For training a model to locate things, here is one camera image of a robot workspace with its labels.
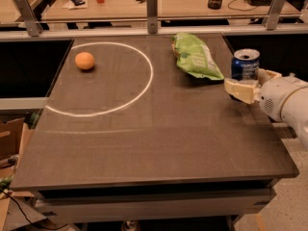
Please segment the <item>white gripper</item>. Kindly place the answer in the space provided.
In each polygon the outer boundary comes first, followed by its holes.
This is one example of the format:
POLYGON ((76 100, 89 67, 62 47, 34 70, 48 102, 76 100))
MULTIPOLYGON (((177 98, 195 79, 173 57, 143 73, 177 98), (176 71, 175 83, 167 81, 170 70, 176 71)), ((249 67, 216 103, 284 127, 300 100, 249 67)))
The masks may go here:
POLYGON ((295 76, 281 77, 276 71, 258 69, 257 80, 224 79, 224 89, 234 98, 253 104, 275 121, 305 122, 308 119, 308 83, 295 76))

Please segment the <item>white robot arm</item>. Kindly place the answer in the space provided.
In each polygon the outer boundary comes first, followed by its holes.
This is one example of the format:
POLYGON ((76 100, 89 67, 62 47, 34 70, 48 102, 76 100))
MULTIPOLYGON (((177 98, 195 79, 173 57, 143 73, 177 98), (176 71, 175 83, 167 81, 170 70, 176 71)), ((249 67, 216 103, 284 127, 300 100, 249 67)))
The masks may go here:
POLYGON ((224 89, 246 103, 257 102, 263 113, 290 126, 301 144, 308 148, 308 83, 293 74, 258 69, 256 80, 226 78, 224 89))

